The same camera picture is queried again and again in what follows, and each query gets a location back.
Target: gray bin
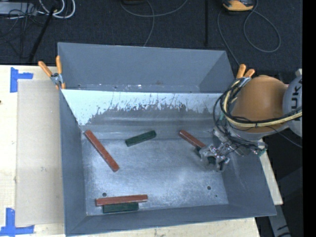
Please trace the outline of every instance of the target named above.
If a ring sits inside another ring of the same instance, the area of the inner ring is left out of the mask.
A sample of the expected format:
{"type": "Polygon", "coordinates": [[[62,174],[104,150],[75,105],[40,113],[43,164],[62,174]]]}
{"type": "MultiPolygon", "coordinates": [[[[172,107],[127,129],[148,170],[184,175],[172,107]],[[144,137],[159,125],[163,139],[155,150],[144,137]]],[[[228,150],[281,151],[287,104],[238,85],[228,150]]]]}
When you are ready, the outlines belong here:
{"type": "Polygon", "coordinates": [[[224,51],[58,43],[67,236],[275,215],[260,159],[231,154],[221,173],[202,165],[183,129],[205,144],[216,99],[234,81],[224,51]],[[113,172],[84,135],[120,166],[113,172]],[[157,136],[127,147],[125,140],[157,136]],[[147,194],[139,210],[103,214],[95,199],[147,194]]]}

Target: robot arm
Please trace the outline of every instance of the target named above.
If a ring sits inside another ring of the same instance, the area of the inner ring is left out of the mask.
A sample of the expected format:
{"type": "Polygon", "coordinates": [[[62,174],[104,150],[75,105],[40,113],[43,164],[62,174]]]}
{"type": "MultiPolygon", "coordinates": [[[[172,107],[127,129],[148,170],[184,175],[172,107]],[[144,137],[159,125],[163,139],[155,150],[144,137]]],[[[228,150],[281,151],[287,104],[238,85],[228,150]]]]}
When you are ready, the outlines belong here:
{"type": "Polygon", "coordinates": [[[267,149],[263,137],[287,128],[302,137],[302,74],[286,85],[269,76],[252,79],[249,71],[245,74],[242,64],[237,79],[215,103],[213,133],[221,144],[199,150],[211,169],[224,171],[232,152],[260,156],[267,149]]]}

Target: dark floor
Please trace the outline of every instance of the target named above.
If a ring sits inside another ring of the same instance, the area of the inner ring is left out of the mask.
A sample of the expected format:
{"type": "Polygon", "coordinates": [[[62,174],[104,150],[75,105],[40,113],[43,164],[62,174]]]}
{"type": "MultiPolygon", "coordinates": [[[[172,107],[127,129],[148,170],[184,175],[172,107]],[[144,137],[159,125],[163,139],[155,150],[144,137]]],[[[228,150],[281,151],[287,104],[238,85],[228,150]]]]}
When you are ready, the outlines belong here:
{"type": "MultiPolygon", "coordinates": [[[[9,1],[31,2],[40,7],[38,0],[9,1]]],[[[51,8],[53,1],[42,0],[47,8],[51,8]]],[[[36,64],[43,60],[54,66],[59,41],[212,49],[227,51],[234,74],[238,64],[244,63],[256,70],[255,76],[269,75],[290,83],[298,68],[302,68],[303,0],[253,1],[257,2],[255,13],[234,14],[224,12],[216,0],[209,0],[207,9],[205,0],[148,0],[134,5],[123,4],[121,0],[75,0],[76,11],[71,18],[52,18],[33,58],[32,51],[47,16],[8,19],[7,15],[1,15],[0,64],[36,64]],[[205,46],[206,11],[208,46],[205,46]]],[[[73,8],[70,0],[65,0],[65,7],[69,14],[73,8]]],[[[283,133],[302,144],[301,138],[290,130],[283,133]]],[[[268,154],[278,182],[286,180],[291,173],[302,177],[297,171],[302,167],[299,147],[278,134],[265,138],[265,142],[269,145],[268,154]]],[[[282,209],[290,233],[301,237],[302,183],[298,182],[283,195],[282,209]]],[[[273,236],[268,218],[258,218],[257,223],[262,237],[273,236]]]]}

